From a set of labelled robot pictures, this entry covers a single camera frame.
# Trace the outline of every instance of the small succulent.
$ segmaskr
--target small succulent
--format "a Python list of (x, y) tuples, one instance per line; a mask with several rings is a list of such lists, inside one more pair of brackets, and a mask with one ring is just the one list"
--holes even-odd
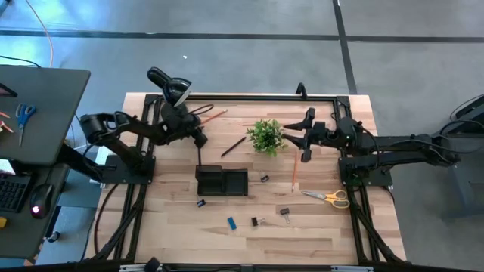
[(274, 119), (257, 121), (254, 128), (247, 129), (247, 134), (258, 153), (277, 156), (277, 149), (287, 147), (282, 138), (281, 125)]

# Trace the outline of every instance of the black box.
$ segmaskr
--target black box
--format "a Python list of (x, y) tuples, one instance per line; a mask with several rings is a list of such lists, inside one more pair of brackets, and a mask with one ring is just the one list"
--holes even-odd
[(247, 196), (247, 169), (222, 169), (220, 165), (197, 165), (199, 196)]

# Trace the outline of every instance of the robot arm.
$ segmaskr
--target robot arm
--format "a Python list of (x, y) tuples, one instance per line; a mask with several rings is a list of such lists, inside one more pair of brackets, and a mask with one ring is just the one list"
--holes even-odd
[(152, 67), (147, 76), (163, 90), (165, 103), (160, 111), (162, 122), (150, 125), (138, 120), (137, 116), (123, 112), (84, 115), (80, 120), (89, 143), (109, 148), (120, 157), (130, 171), (139, 174), (147, 170), (144, 156), (137, 148), (128, 147), (119, 139), (125, 131), (146, 137), (156, 145), (169, 144), (191, 136), (195, 139), (195, 145), (201, 148), (207, 141), (198, 127), (200, 118), (189, 113), (183, 104), (191, 82), (180, 78), (172, 79), (156, 67)]
[(312, 144), (337, 148), (352, 155), (355, 168), (373, 166), (393, 166), (413, 162), (427, 162), (431, 165), (450, 166), (459, 161), (457, 154), (447, 151), (443, 145), (446, 139), (442, 136), (430, 137), (428, 134), (410, 136), (373, 136), (361, 122), (343, 117), (336, 130), (326, 128), (324, 122), (314, 122), (315, 109), (310, 108), (300, 123), (285, 125), (285, 128), (306, 130), (304, 138), (284, 134), (284, 137), (301, 150), (302, 162), (311, 160)]

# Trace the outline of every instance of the blue scissors handle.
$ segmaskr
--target blue scissors handle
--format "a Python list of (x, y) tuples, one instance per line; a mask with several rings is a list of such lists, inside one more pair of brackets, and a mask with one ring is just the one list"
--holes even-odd
[(15, 111), (15, 116), (18, 119), (18, 125), (25, 126), (29, 118), (36, 112), (36, 110), (36, 107), (33, 105), (27, 106), (25, 103), (19, 104), (17, 107), (17, 111)]

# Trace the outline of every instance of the gray floor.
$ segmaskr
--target gray floor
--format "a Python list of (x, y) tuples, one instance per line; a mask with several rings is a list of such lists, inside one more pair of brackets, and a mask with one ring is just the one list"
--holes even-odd
[[(330, 0), (31, 2), (49, 29), (337, 34)], [(340, 6), (348, 35), (484, 36), (484, 2), (478, 0), (340, 0)], [(39, 24), (24, 1), (14, 1), (0, 17), (0, 29), (39, 29)], [(151, 66), (190, 79), (194, 91), (292, 93), (297, 83), (304, 82), (311, 93), (348, 94), (339, 42), (53, 40), (55, 66), (92, 71), (79, 115), (120, 109), (127, 91), (158, 91), (145, 76)], [(380, 135), (433, 133), (460, 102), (482, 93), (482, 43), (350, 42), (349, 53), (358, 93), (371, 96)], [(48, 43), (42, 37), (2, 36), (0, 54), (43, 66), (49, 60)], [(82, 132), (74, 125), (76, 145), (83, 145)], [(392, 176), (408, 260), (484, 270), (484, 218), (441, 219), (458, 208), (446, 170), (407, 165), (395, 167)], [(87, 218), (60, 222), (66, 222), (67, 230), (87, 233)], [(60, 240), (46, 252), (62, 247), (63, 253), (72, 254), (51, 259), (43, 255), (44, 263), (81, 258), (82, 237), (75, 231), (67, 233), (64, 239), (72, 242)]]

